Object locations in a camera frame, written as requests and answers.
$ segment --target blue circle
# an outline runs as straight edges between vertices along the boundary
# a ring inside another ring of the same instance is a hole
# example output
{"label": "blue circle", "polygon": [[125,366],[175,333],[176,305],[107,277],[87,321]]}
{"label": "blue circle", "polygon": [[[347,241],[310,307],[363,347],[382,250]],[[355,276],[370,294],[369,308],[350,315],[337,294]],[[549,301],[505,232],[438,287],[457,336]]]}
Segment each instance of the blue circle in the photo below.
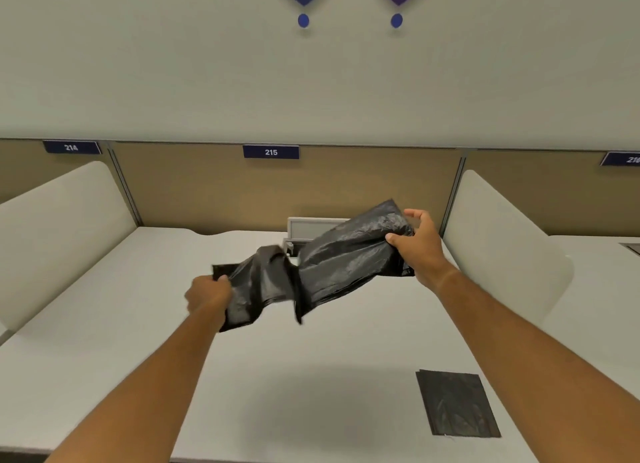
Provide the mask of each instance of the blue circle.
{"label": "blue circle", "polygon": [[309,16],[305,13],[302,13],[299,17],[298,17],[298,24],[300,25],[300,27],[302,28],[306,28],[309,26]]}
{"label": "blue circle", "polygon": [[404,18],[400,13],[396,13],[391,17],[391,26],[393,28],[400,28],[402,22],[404,22]]}

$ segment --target black plastic bag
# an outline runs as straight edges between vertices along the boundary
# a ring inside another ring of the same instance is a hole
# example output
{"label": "black plastic bag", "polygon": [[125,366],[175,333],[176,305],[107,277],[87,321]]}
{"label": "black plastic bag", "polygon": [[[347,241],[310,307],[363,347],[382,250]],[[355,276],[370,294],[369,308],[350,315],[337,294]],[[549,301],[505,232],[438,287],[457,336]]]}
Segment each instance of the black plastic bag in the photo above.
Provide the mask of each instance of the black plastic bag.
{"label": "black plastic bag", "polygon": [[413,235],[393,200],[340,224],[300,249],[291,264],[280,246],[261,247],[239,265],[214,266],[214,279],[227,274],[233,298],[221,331],[256,321],[265,306],[292,300],[296,319],[340,298],[374,276],[413,276],[385,235]]}

